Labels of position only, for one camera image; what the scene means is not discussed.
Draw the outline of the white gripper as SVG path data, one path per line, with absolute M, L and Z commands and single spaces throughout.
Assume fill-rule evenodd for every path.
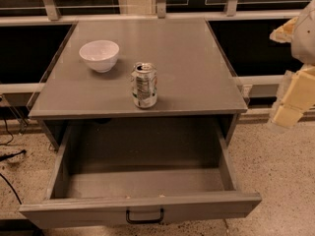
M 293 73 L 286 71 L 277 91 L 267 127 L 275 133 L 292 128 L 315 105 L 315 0 L 282 26 L 274 29 L 270 40 L 291 43 L 292 56 L 304 64 Z

